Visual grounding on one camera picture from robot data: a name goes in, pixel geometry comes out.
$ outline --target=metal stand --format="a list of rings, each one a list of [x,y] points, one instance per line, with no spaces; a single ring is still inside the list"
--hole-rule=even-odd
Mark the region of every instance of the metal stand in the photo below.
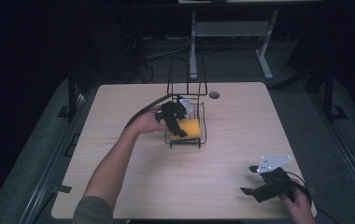
[[[277,20],[278,10],[273,10],[269,21],[196,21],[195,11],[192,13],[192,45],[190,51],[190,79],[196,80],[197,61],[195,58],[195,41],[197,36],[263,36],[264,42],[256,55],[266,79],[272,79],[265,52],[273,33],[274,25]]]

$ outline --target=dark floor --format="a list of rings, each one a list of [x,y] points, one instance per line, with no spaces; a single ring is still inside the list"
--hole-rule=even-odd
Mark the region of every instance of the dark floor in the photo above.
[[[266,58],[275,77],[272,80],[265,80],[254,52],[260,43],[261,39],[218,40],[208,49],[200,51],[198,58],[204,58],[204,64],[198,60],[199,67],[205,67],[208,82],[256,81],[267,86],[274,86],[297,73],[286,65],[295,42],[274,40],[269,46]],[[177,41],[146,42],[149,56],[174,46],[178,46]],[[150,83],[165,83],[171,60],[173,73],[184,75],[187,71],[187,52],[150,61],[148,66],[153,70],[153,74],[151,70],[143,68],[140,74],[146,78],[152,75]],[[339,223],[355,223],[355,169],[352,168],[355,168],[355,164],[346,157],[348,151],[355,161],[355,104],[345,87],[336,81],[334,104],[342,106],[348,119],[331,123],[324,117],[320,108],[322,90],[314,94],[307,93],[305,91],[307,81],[308,77],[303,77],[283,90],[270,91],[270,95],[306,184],[311,189],[314,204],[319,209],[317,223],[334,223],[332,218]],[[132,82],[140,83],[141,79],[135,78]],[[57,118],[60,108],[68,104],[67,82],[64,81],[54,93],[0,191],[0,223],[32,223],[37,214],[36,223],[69,222],[51,217],[50,210],[55,199],[51,197],[51,190],[62,183],[70,161],[69,157],[64,156],[64,152],[74,134],[81,132],[95,94],[96,88],[85,94],[85,100],[81,99],[78,104],[75,119],[67,122],[67,119]],[[38,200],[38,203],[31,202],[31,199]],[[176,223],[191,222],[198,221],[176,221]],[[290,222],[244,220],[242,223]]]

